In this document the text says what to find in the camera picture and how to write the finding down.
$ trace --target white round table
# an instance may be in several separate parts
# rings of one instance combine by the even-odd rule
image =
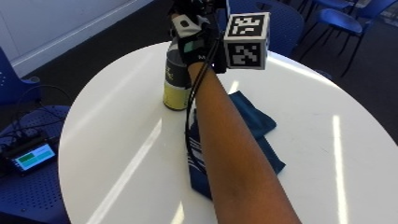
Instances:
[[[211,202],[190,188],[185,112],[161,101],[167,46],[121,57],[70,108],[58,167],[73,224],[217,223]],[[355,100],[271,52],[265,71],[218,77],[275,120],[266,138],[302,223],[396,223],[398,147]]]

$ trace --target chair leg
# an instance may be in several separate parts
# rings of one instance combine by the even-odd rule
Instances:
[[[298,45],[300,44],[300,42],[303,41],[303,39],[307,37],[307,35],[308,35],[308,33],[311,32],[311,30],[312,30],[312,28],[314,28],[314,26],[316,25],[318,23],[315,23],[312,26],[311,26],[311,28],[310,28],[310,30],[306,32],[306,34],[303,34],[303,36],[299,38],[299,40],[298,40]]]
[[[335,38],[340,35],[340,33],[342,33],[342,31],[338,31],[338,34],[336,34]]]
[[[350,34],[347,35],[347,38],[346,38],[346,42],[344,42],[344,45],[343,45],[343,48],[339,50],[338,52],[338,56],[343,53],[344,49],[346,49],[346,46],[347,46],[347,43],[348,43],[348,40],[350,40]]]
[[[304,21],[308,20],[311,14],[312,14],[312,9],[314,9],[314,2],[311,2],[310,10],[308,10],[307,17],[306,17],[306,20],[304,20]]]
[[[298,7],[298,9],[296,9],[296,11],[299,12],[299,14],[302,14],[303,9],[306,8],[307,3],[308,3],[308,0],[303,0],[303,1],[300,2],[299,7]]]
[[[316,44],[316,42],[319,42],[319,40],[322,39],[323,35],[326,34],[326,32],[328,31],[330,28],[327,28],[324,30],[324,32],[322,33],[322,35],[315,39],[315,41],[312,42],[312,44],[310,45],[310,47],[307,48],[307,50],[303,52],[303,54],[300,55],[298,61],[300,62],[303,57],[306,56],[306,54],[310,52],[312,46]]]
[[[362,43],[362,39],[363,39],[363,36],[360,36],[360,37],[359,37],[359,40],[358,40],[358,43],[356,43],[355,49],[354,49],[354,51],[352,51],[352,55],[350,56],[348,65],[347,65],[347,67],[346,67],[346,70],[344,70],[343,74],[340,75],[340,77],[343,77],[343,76],[347,74],[347,72],[348,72],[348,69],[350,69],[350,64],[351,64],[351,62],[352,62],[352,59],[354,59],[354,57],[355,57],[356,50],[358,50],[358,48],[359,48],[359,45],[360,45],[360,43]]]
[[[331,37],[332,31],[334,31],[334,29],[331,28],[331,31],[328,32],[327,37],[326,37],[326,39],[324,39],[324,41],[322,43],[322,46],[326,45],[326,42],[328,41],[328,38]]]

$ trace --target sunlight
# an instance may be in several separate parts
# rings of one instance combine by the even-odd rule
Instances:
[[[334,136],[334,162],[335,162],[335,186],[336,186],[336,202],[338,202],[338,223],[348,223],[347,213],[347,199],[344,188],[344,174],[343,174],[343,156],[340,144],[340,127],[339,117],[332,116],[332,136]]]
[[[97,104],[91,105],[89,111],[85,112],[82,115],[75,114],[75,116],[78,116],[78,122],[73,122],[73,124],[69,125],[67,120],[70,118],[66,118],[67,132],[66,134],[62,133],[61,136],[61,149],[64,148],[64,144],[66,144],[67,141],[73,141],[75,133],[81,133],[77,130],[81,130],[83,127],[86,127],[90,131],[90,126],[87,125],[87,123],[93,120],[94,116],[98,116],[101,115],[101,113],[103,113],[103,107],[107,107],[110,105],[110,102],[114,101],[114,96],[118,95],[117,91],[125,89],[125,87],[130,85],[130,83],[135,79],[135,76],[141,74],[142,69],[150,64],[151,57],[151,54],[146,54],[145,57],[141,59],[141,62],[135,65],[134,71],[130,71],[130,74],[127,76],[123,76],[123,78],[121,78],[117,81],[115,85],[111,88],[106,89],[106,95],[101,97],[101,102],[97,102]]]
[[[131,175],[134,174],[142,159],[145,155],[147,154],[147,151],[150,147],[153,146],[157,138],[159,137],[161,134],[161,120],[158,121],[154,129],[151,130],[151,133],[149,134],[147,138],[145,139],[145,142],[142,143],[141,148],[138,149],[138,152],[135,156],[133,157],[130,163],[127,163],[122,174],[119,175],[118,180],[115,181],[110,191],[107,192],[106,196],[103,197],[103,200],[97,207],[94,213],[91,214],[89,221],[86,222],[87,224],[97,224],[101,223],[105,214],[107,213],[113,203],[115,202],[123,187],[126,185],[127,180],[130,179]]]
[[[275,57],[267,57],[267,61],[278,64],[279,66],[298,72],[299,74],[304,75],[306,77],[310,77],[310,78],[323,82],[328,86],[332,86],[336,88],[336,86],[332,84],[332,82],[330,82],[326,78],[323,78],[320,75],[315,76],[315,72],[311,72],[310,70],[307,70],[304,68],[296,67],[294,64],[286,63],[282,60],[276,59]]]
[[[183,208],[182,208],[182,203],[179,202],[179,205],[178,205],[178,208],[177,208],[177,211],[175,211],[175,214],[174,214],[170,224],[181,224],[183,222],[183,218],[185,218]]]
[[[238,87],[238,81],[234,81],[233,85],[231,85],[231,89],[229,90],[227,94],[231,94],[237,91],[237,87]]]

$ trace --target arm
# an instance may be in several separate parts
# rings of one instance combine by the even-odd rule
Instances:
[[[189,66],[191,80],[201,66]],[[198,89],[197,111],[218,223],[299,223],[272,168],[211,69]]]

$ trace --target blue towel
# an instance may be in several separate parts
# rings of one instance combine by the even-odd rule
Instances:
[[[250,101],[239,91],[230,94],[230,98],[237,107],[237,111],[246,122],[253,137],[257,140],[261,150],[268,160],[268,163],[272,166],[274,173],[278,174],[284,167],[284,163],[278,159],[276,155],[274,154],[274,150],[263,137],[263,134],[266,134],[275,127],[275,122],[266,114],[263,114],[259,110],[254,108],[253,104],[250,103]],[[190,142],[190,146],[198,164],[202,167],[205,167],[202,156],[201,156],[199,126],[198,126],[195,112],[194,112],[194,123],[191,124],[190,131],[189,131],[189,142]],[[205,196],[211,200],[211,192],[209,187],[207,176],[199,171],[189,155],[187,155],[187,164],[189,164],[190,186],[202,196]]]

